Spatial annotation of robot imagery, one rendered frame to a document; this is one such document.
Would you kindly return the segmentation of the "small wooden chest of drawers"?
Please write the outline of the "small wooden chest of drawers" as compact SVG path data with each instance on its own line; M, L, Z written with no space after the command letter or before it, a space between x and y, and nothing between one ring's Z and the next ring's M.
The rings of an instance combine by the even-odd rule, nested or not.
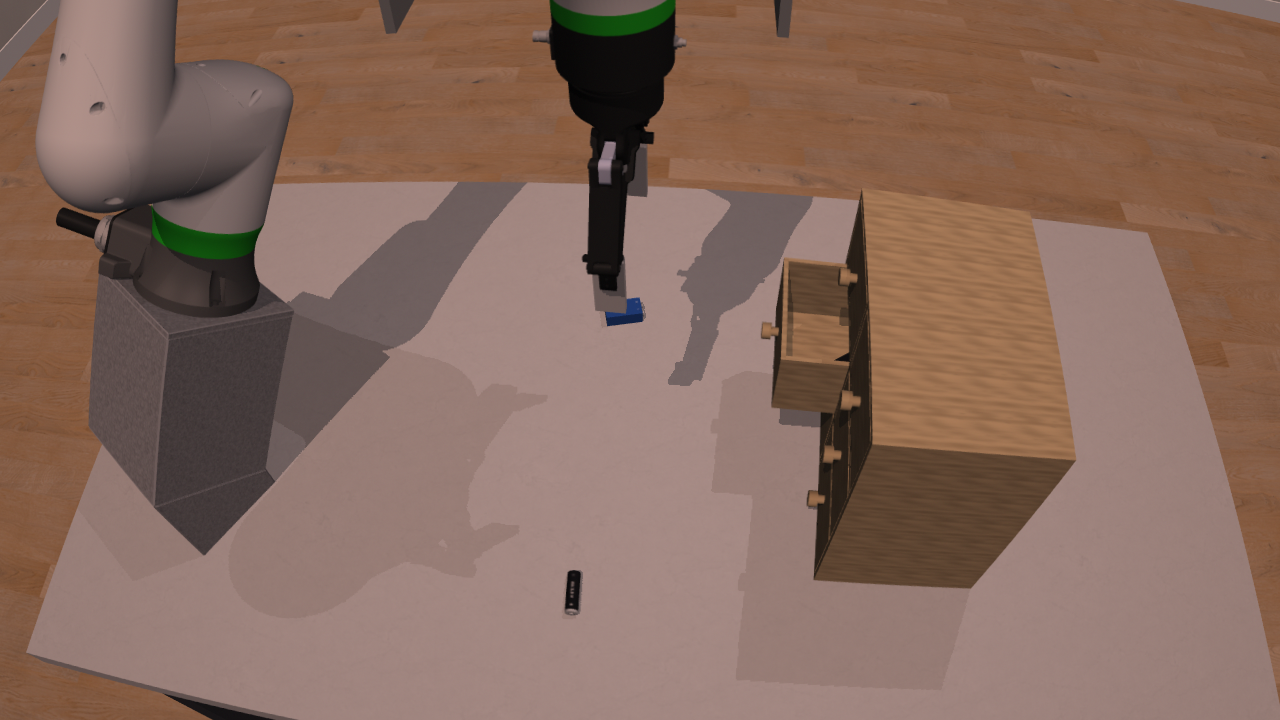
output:
M1030 211L865 188L859 208L870 445L850 491L850 411L814 580L972 589L1076 461ZM852 357L849 306L850 391Z

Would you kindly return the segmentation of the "brown wooden drawer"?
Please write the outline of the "brown wooden drawer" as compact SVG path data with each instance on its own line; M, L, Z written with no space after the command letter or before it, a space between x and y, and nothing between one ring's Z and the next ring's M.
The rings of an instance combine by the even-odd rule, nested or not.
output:
M829 430L827 445L833 445L833 427ZM806 495L808 507L817 507L818 503L815 571L829 542L831 492L832 464L826 464L820 460L819 495L815 489L808 489Z
M822 462L833 462L831 536L849 498L849 427L850 411L837 410L835 446L823 445L822 448Z
M851 411L850 491L870 445L870 355L868 316L851 365L851 391L841 389L838 410Z
M829 427L833 420L833 414L820 413L820 454L823 445L826 445L827 436L829 433Z
M851 272L851 273L850 273ZM856 273L856 274L855 274ZM850 284L849 284L850 283ZM854 283L854 284L851 284ZM855 348L861 320L867 310L867 259L864 242L863 211L859 208L858 222L849 251L849 269L838 269L838 286L849 287L850 306L850 357Z
M849 354L849 287L838 286L838 268L847 264L783 264L774 327L762 322L762 340L774 336L771 407L836 411L849 372L849 363L835 361Z

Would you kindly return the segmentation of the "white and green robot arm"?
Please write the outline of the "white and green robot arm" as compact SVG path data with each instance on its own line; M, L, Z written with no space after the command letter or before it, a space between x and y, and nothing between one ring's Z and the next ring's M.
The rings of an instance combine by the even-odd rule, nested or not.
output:
M556 69L579 88L646 88L687 44L675 35L676 0L549 1L550 29L534 29L532 42L550 44ZM177 6L60 0L36 155L72 206L127 209L101 220L58 211L58 225L104 252L99 274L133 278L170 313L233 316L259 297L255 245L293 92L246 61L175 63Z

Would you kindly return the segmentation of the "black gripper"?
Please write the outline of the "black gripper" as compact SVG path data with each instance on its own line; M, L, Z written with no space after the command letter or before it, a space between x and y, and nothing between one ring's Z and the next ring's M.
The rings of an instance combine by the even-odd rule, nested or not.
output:
M648 193L646 143L654 142L654 132L643 127L662 108L664 78L625 94L598 94L570 83L568 88L573 113L593 126L588 254L582 255L582 263L588 263L588 274L593 274L595 311L626 314L626 202L627 196Z

